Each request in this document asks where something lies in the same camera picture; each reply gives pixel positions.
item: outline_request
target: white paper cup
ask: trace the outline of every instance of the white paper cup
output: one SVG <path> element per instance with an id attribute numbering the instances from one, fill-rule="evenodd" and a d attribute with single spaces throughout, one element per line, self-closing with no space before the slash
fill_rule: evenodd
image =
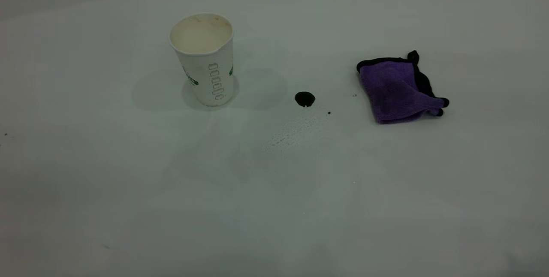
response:
<path id="1" fill-rule="evenodd" d="M 231 23 L 215 13 L 189 15 L 170 31 L 170 45 L 204 105 L 223 105 L 233 96 L 233 35 Z"/>

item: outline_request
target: purple microfiber cloth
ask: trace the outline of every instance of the purple microfiber cloth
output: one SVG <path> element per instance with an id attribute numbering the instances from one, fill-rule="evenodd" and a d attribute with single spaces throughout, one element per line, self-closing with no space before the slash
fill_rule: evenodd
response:
<path id="1" fill-rule="evenodd" d="M 419 72 L 418 62 L 419 54 L 412 51 L 407 60 L 376 58 L 363 60 L 356 66 L 378 123 L 412 121 L 426 111 L 443 115 L 441 108 L 447 107 L 449 100 L 433 95 L 429 79 Z"/>

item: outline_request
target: white tabletop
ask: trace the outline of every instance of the white tabletop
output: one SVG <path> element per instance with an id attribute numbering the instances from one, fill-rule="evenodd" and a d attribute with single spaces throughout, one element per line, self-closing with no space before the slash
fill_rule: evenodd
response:
<path id="1" fill-rule="evenodd" d="M 547 1 L 0 0 L 0 275 L 549 274 Z M 167 43 L 200 11 L 223 107 Z M 411 50 L 450 106 L 378 125 L 355 66 Z"/>

